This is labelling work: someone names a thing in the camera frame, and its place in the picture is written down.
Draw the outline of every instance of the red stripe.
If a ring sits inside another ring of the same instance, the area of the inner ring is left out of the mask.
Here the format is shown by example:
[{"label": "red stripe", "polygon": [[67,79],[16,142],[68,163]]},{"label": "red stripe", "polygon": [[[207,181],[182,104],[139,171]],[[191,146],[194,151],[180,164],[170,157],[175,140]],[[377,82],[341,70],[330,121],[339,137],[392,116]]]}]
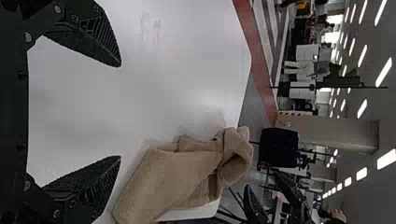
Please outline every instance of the red stripe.
[{"label": "red stripe", "polygon": [[276,124],[277,109],[276,99],[271,89],[270,74],[265,54],[262,49],[262,40],[257,27],[253,9],[248,0],[233,0],[236,13],[241,22],[247,45],[251,54],[250,74],[254,76],[257,90],[262,98],[267,117],[272,125]]}]

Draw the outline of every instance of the fluorescent light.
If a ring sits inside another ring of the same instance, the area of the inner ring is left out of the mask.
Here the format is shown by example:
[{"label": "fluorescent light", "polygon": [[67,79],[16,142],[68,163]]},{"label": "fluorescent light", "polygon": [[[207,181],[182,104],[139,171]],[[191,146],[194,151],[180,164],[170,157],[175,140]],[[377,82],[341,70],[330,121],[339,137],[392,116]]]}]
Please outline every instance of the fluorescent light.
[{"label": "fluorescent light", "polygon": [[366,52],[367,52],[367,45],[364,45],[363,51],[361,52],[361,57],[359,58],[358,67],[361,67],[361,64],[363,63],[364,60],[364,56],[366,56]]},{"label": "fluorescent light", "polygon": [[348,15],[349,15],[349,7],[346,9],[346,18],[345,18],[344,22],[347,22]]},{"label": "fluorescent light", "polygon": [[359,180],[363,179],[366,176],[367,176],[367,167],[364,167],[363,169],[359,170],[356,173],[356,180],[359,181]]},{"label": "fluorescent light", "polygon": [[361,17],[359,18],[359,24],[363,21],[364,13],[366,12],[367,8],[367,0],[364,1],[363,8],[361,9]]},{"label": "fluorescent light", "polygon": [[363,103],[361,104],[361,108],[359,108],[359,110],[358,110],[358,119],[361,118],[361,115],[363,114],[363,112],[366,109],[366,107],[367,107],[367,99],[365,99],[363,101]]},{"label": "fluorescent light", "polygon": [[376,168],[378,170],[381,170],[394,162],[396,162],[396,149],[391,150],[390,152],[379,158],[376,162]]},{"label": "fluorescent light", "polygon": [[332,88],[320,88],[319,91],[321,91],[321,92],[331,92]]},{"label": "fluorescent light", "polygon": [[382,69],[381,73],[379,74],[378,78],[376,79],[375,86],[379,87],[384,80],[385,76],[388,74],[390,68],[392,67],[392,58],[390,57],[385,64],[384,68]]},{"label": "fluorescent light", "polygon": [[343,44],[344,41],[344,33],[341,32],[341,36],[340,36],[340,44]]},{"label": "fluorescent light", "polygon": [[356,12],[356,4],[353,5],[352,14],[350,14],[350,23],[353,22],[353,18],[355,17],[355,12]]},{"label": "fluorescent light", "polygon": [[347,178],[344,184],[345,187],[349,187],[352,184],[352,177]]},{"label": "fluorescent light", "polygon": [[343,100],[343,103],[341,103],[341,112],[343,112],[344,107],[346,106],[346,100]]},{"label": "fluorescent light", "polygon": [[352,43],[350,44],[349,57],[350,57],[350,55],[352,55],[353,48],[355,48],[355,38],[352,39]]},{"label": "fluorescent light", "polygon": [[347,74],[347,65],[344,66],[343,77],[345,77],[346,74]]},{"label": "fluorescent light", "polygon": [[377,26],[379,20],[381,19],[382,13],[384,12],[385,5],[387,4],[388,0],[382,0],[381,6],[379,7],[378,12],[376,13],[374,25]]},{"label": "fluorescent light", "polygon": [[347,48],[347,35],[346,35],[346,41],[344,42],[344,49]]}]

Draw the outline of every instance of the white pillar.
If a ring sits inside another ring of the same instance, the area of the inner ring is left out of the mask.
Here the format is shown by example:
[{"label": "white pillar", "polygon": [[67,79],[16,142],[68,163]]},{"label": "white pillar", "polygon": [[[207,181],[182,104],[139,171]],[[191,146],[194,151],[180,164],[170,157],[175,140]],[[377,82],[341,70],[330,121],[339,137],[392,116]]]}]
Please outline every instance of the white pillar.
[{"label": "white pillar", "polygon": [[277,128],[300,135],[300,142],[371,154],[378,150],[378,121],[278,115]]}]

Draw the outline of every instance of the white desk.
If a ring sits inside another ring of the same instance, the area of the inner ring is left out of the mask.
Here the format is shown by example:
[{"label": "white desk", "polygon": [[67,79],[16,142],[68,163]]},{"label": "white desk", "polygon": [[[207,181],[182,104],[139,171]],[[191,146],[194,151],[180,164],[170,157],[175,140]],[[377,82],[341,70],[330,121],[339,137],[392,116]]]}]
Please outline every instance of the white desk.
[{"label": "white desk", "polygon": [[[119,41],[122,67],[45,37],[37,41],[29,51],[28,172],[42,186],[121,155],[113,194],[95,222],[109,224],[114,202],[149,146],[183,133],[209,140],[236,127],[250,53],[229,0],[99,3]],[[215,210],[202,211],[201,217]]]}]

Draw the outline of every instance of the beige cloth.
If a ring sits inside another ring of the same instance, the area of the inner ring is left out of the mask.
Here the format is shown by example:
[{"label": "beige cloth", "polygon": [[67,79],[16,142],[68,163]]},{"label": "beige cloth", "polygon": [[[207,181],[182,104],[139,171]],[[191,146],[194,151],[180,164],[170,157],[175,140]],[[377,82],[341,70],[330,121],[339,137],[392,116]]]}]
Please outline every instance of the beige cloth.
[{"label": "beige cloth", "polygon": [[228,128],[213,141],[183,135],[171,146],[151,148],[113,209],[120,224],[152,223],[170,209],[218,199],[253,161],[248,127]]}]

